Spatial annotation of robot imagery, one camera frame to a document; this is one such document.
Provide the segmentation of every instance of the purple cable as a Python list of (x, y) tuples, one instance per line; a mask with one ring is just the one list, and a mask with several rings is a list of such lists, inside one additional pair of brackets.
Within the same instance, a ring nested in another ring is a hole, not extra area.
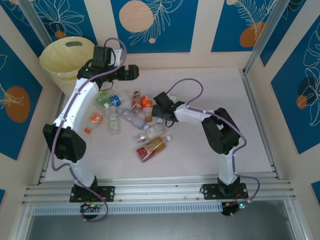
[[(119, 69), (124, 65), (124, 63), (125, 63), (125, 61), (126, 61), (126, 59), (127, 59), (127, 48), (126, 48), (125, 44), (124, 44), (120, 39), (118, 39), (118, 38), (110, 37), (110, 38), (108, 38), (108, 39), (104, 42), (104, 46), (106, 46), (106, 45), (107, 45), (107, 42), (109, 42), (109, 41), (111, 41), (111, 40), (116, 40), (116, 41), (118, 41), (118, 42), (122, 45), (123, 50), (124, 50), (124, 55), (123, 55), (123, 60), (122, 60), (122, 62), (119, 64), (119, 66), (117, 66), (116, 68), (114, 68), (114, 69), (112, 69), (112, 70), (110, 70), (110, 71), (102, 72), (102, 73), (99, 73), (99, 74), (97, 74), (97, 75), (94, 75), (94, 76), (90, 77), (87, 81), (85, 81), (85, 82), (79, 87), (79, 89), (78, 89), (78, 92), (79, 92), (79, 93), (80, 93), (80, 91), (81, 91), (89, 82), (91, 82), (92, 80), (94, 80), (94, 79), (96, 79), (96, 78), (103, 77), (103, 76), (108, 75), (108, 74), (112, 74), (112, 73), (116, 72), (117, 70), (119, 70)], [(64, 115), (63, 115), (63, 119), (66, 119), (66, 118), (67, 118), (68, 113), (69, 113), (69, 111), (70, 111), (73, 103), (75, 102), (77, 96), (79, 95), (79, 93), (76, 93), (75, 95), (73, 95), (73, 97), (72, 97), (72, 99), (71, 99), (68, 107), (67, 107), (66, 110), (65, 110), (65, 113), (64, 113)], [(83, 218), (83, 220), (85, 220), (85, 221), (87, 221), (87, 222), (97, 222), (97, 221), (103, 220), (103, 219), (107, 216), (107, 214), (108, 214), (108, 205), (107, 205), (107, 202), (106, 202), (99, 194), (97, 194), (96, 192), (94, 192), (94, 191), (93, 191), (92, 189), (90, 189), (89, 187), (85, 186), (85, 185), (77, 178), (77, 176), (76, 176), (75, 173), (73, 172), (70, 164), (64, 163), (64, 164), (60, 165), (60, 166), (57, 167), (57, 168), (55, 167), (55, 150), (56, 150), (56, 145), (57, 145), (57, 141), (58, 141), (58, 136), (59, 136), (59, 134), (60, 134), (60, 131), (61, 131), (61, 129), (62, 129), (63, 124), (64, 124), (64, 121), (62, 120), (61, 123), (60, 123), (60, 125), (59, 125), (59, 127), (58, 127), (58, 129), (57, 129), (57, 131), (56, 131), (56, 133), (55, 133), (54, 139), (53, 139), (52, 149), (51, 149), (51, 155), (50, 155), (51, 167), (52, 167), (53, 171), (56, 172), (56, 171), (60, 170), (61, 168), (65, 167), (65, 166), (68, 166), (68, 167), (69, 167), (69, 170), (70, 170), (70, 173), (71, 173), (72, 177), (74, 178), (74, 180), (77, 181), (77, 182), (78, 182), (81, 186), (83, 186), (85, 189), (87, 189), (88, 191), (90, 191), (91, 193), (93, 193), (94, 195), (96, 195), (96, 196), (103, 202), (103, 204), (105, 205), (105, 207), (106, 207), (106, 213), (105, 213), (105, 215), (104, 215), (103, 217), (101, 217), (101, 218), (99, 218), (99, 219), (95, 219), (95, 220), (87, 220), (87, 219), (84, 218), (84, 213), (85, 213), (85, 211), (83, 211), (83, 212), (82, 212), (82, 215), (81, 215), (82, 218)]]
[[(189, 100), (189, 101), (186, 103), (186, 107), (187, 107), (188, 109), (190, 109), (190, 110), (193, 110), (193, 111), (196, 111), (196, 112), (199, 112), (199, 113), (203, 113), (204, 110), (200, 110), (200, 109), (197, 109), (197, 108), (189, 107), (189, 104), (190, 104), (191, 102), (193, 102), (194, 100), (196, 100), (197, 98), (199, 98), (199, 97), (202, 95), (202, 93), (204, 92), (204, 86), (201, 84), (200, 81), (198, 81), (198, 80), (196, 80), (196, 79), (194, 79), (194, 78), (184, 78), (184, 79), (181, 79), (181, 80), (177, 81), (177, 82), (166, 92), (166, 94), (168, 94), (178, 83), (180, 83), (180, 82), (182, 82), (182, 81), (186, 81), (186, 80), (195, 81), (195, 82), (197, 82), (197, 83), (200, 85), (200, 87), (201, 87), (201, 92), (200, 92), (200, 94), (199, 94), (198, 96), (192, 98), (191, 100)], [(250, 198), (250, 201), (252, 201), (252, 200), (256, 197), (256, 195), (258, 194), (258, 192), (259, 192), (259, 190), (260, 190), (260, 181), (259, 181), (259, 179), (257, 179), (256, 177), (253, 177), (253, 176), (245, 176), (245, 175), (240, 175), (240, 174), (236, 173), (236, 161), (235, 161), (235, 153), (236, 153), (237, 151), (239, 151), (240, 149), (243, 149), (243, 148), (247, 145), (247, 143), (248, 143), (247, 139), (246, 139), (245, 136), (244, 136), (235, 126), (233, 126), (233, 124), (232, 124), (231, 122), (229, 122), (228, 120), (226, 120), (226, 119), (224, 119), (223, 117), (221, 117), (221, 116), (219, 116), (219, 115), (217, 115), (217, 114), (215, 114), (215, 113), (213, 113), (213, 112), (210, 112), (210, 111), (205, 111), (205, 113), (206, 113), (206, 114), (210, 114), (210, 115), (212, 115), (212, 116), (220, 119), (221, 121), (223, 121), (223, 122), (226, 123), (227, 125), (229, 125), (229, 127), (232, 128), (232, 129), (233, 129), (237, 134), (239, 134), (239, 136), (243, 139), (244, 143), (243, 143), (241, 146), (235, 148), (235, 149), (233, 150), (233, 152), (232, 152), (232, 170), (233, 170), (234, 174), (235, 174), (236, 176), (240, 177), (240, 178), (253, 179), (253, 180), (255, 180), (255, 181), (257, 182), (258, 186), (257, 186), (257, 188), (256, 188), (256, 191), (255, 191), (255, 193), (252, 195), (252, 197)], [(235, 204), (238, 204), (238, 203), (233, 203), (233, 204), (228, 205), (228, 206), (225, 206), (225, 207), (229, 207), (229, 206), (232, 206), (232, 205), (235, 205)]]

